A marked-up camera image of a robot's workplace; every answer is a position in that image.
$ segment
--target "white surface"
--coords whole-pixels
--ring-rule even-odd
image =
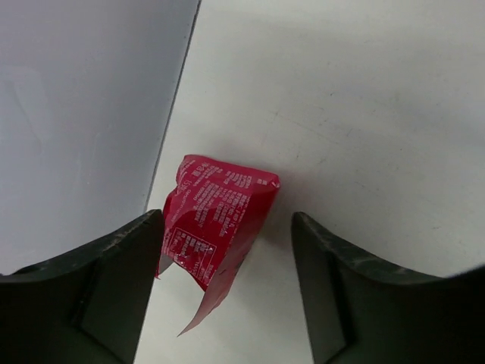
[[[0,272],[144,211],[198,0],[3,0]]]
[[[151,208],[184,154],[280,174],[222,306],[176,338],[202,293],[156,281],[138,363],[301,363],[311,354],[289,241],[303,210],[435,275],[485,260],[485,2],[205,0]]]

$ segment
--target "black plastic part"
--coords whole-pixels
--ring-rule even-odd
[[[293,216],[292,239],[315,363],[485,362],[485,266],[424,275],[303,213]]]
[[[75,250],[0,277],[0,363],[132,363],[161,252],[150,211]]]

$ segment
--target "gray wall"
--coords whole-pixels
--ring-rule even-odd
[[[143,213],[198,0],[0,5],[0,272]]]

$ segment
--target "red object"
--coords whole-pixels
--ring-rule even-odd
[[[177,188],[164,207],[162,252],[188,271],[205,291],[197,326],[219,306],[261,230],[277,191],[277,175],[187,155]]]

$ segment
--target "red wrapper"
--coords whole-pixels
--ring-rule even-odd
[[[164,207],[163,254],[205,291],[181,334],[221,304],[280,188],[277,175],[187,155]]]

